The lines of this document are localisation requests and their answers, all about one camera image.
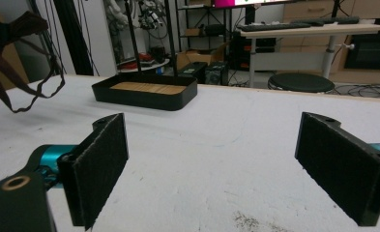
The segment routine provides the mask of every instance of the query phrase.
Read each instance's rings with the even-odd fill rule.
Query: floor
[[[268,89],[267,82],[273,74],[273,72],[256,72],[253,86],[258,89]],[[248,87],[249,72],[230,70],[228,78],[231,86]],[[380,98],[380,86],[353,83],[335,83],[335,85],[334,91],[328,94]]]

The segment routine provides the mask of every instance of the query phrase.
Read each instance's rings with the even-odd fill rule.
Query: desk
[[[93,231],[380,232],[380,219],[359,228],[294,158],[302,111],[380,142],[380,102],[199,85],[171,112],[97,102],[91,85],[101,80],[67,76],[57,96],[27,113],[0,101],[0,180],[38,146],[78,144],[95,120],[124,112],[130,160]],[[14,105],[30,101],[8,92]],[[48,199],[59,232],[83,231],[72,226],[62,189]]]
[[[306,61],[316,61],[316,63],[319,65],[312,68],[322,69],[322,76],[324,76],[325,78],[329,78],[329,72],[331,71],[331,65],[335,54],[336,36],[376,34],[378,31],[380,31],[380,25],[374,24],[326,24],[323,27],[309,27],[260,32],[241,32],[242,37],[252,39],[249,61],[249,87],[252,87],[252,78],[254,76],[255,70],[307,70],[308,66]],[[279,53],[260,53],[259,55],[261,56],[262,60],[268,60],[269,62],[260,62],[260,64],[258,64],[258,62],[255,61],[256,39],[310,36],[330,36],[326,52],[322,53],[321,55],[314,52],[305,54],[301,53],[301,55],[304,56],[303,62],[301,64],[292,62],[297,58],[302,58],[297,55],[299,53],[281,53],[283,57],[278,56]]]

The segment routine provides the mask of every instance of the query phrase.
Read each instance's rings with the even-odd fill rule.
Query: wooden board
[[[111,89],[131,90],[156,94],[175,95],[183,92],[186,86],[138,83],[138,82],[121,82],[111,87]]]

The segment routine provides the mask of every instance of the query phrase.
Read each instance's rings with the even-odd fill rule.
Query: black tray
[[[115,85],[123,85],[123,89],[114,89]],[[151,92],[149,90],[126,89],[141,85],[142,87],[156,86],[156,89],[175,89],[168,94]],[[177,77],[167,75],[139,75],[136,73],[122,73],[103,80],[92,86],[94,96],[98,102],[110,102],[134,105],[147,108],[178,110],[182,109],[197,94],[197,83],[194,77]]]

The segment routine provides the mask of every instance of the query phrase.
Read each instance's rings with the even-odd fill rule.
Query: stool
[[[278,89],[305,93],[326,93],[332,91],[335,85],[329,79],[307,73],[281,73],[271,76],[268,89]]]

